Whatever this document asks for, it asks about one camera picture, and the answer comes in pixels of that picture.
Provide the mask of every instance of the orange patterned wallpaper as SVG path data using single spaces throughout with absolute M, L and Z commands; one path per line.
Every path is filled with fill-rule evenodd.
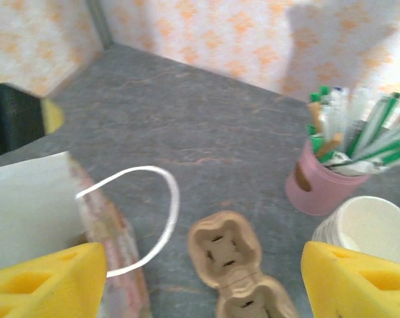
M 46 95 L 102 50 L 84 0 L 0 0 L 0 82 Z
M 400 91 L 400 0 L 103 0 L 116 42 L 306 100 Z

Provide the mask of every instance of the pink container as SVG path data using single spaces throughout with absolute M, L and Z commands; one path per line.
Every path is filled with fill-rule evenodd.
M 327 215 L 368 178 L 346 177 L 325 168 L 312 153 L 308 140 L 285 183 L 285 193 L 298 210 L 310 215 Z

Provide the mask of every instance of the yellow object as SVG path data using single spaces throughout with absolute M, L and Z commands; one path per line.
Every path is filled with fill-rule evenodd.
M 62 109 L 49 99 L 41 100 L 42 120 L 46 134 L 54 133 L 63 125 Z
M 106 273 L 100 243 L 2 269 L 0 318 L 95 318 Z
M 315 318 L 400 318 L 400 264 L 308 242 L 301 272 Z

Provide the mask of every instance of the gray marble surface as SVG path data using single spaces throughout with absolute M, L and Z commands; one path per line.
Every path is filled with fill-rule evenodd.
M 107 51 L 56 101 L 65 125 L 1 156 L 0 166 L 69 150 L 95 180 L 153 164 L 179 182 L 175 233 L 144 267 L 154 317 L 215 316 L 217 293 L 194 271 L 187 232 L 222 209 L 250 220 L 264 250 L 262 270 L 287 288 L 302 317 L 312 317 L 300 259 L 322 218 L 296 211 L 284 194 L 307 137 L 304 103 L 123 46 Z M 104 191 L 134 225 L 140 253 L 148 252 L 167 217 L 165 183 L 139 172 Z M 355 193 L 365 194 L 400 206 L 400 168 Z

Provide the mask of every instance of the stack of paper cups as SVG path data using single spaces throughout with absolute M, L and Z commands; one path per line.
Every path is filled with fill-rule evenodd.
M 400 208 L 380 197 L 354 197 L 316 228 L 312 240 L 400 263 Z

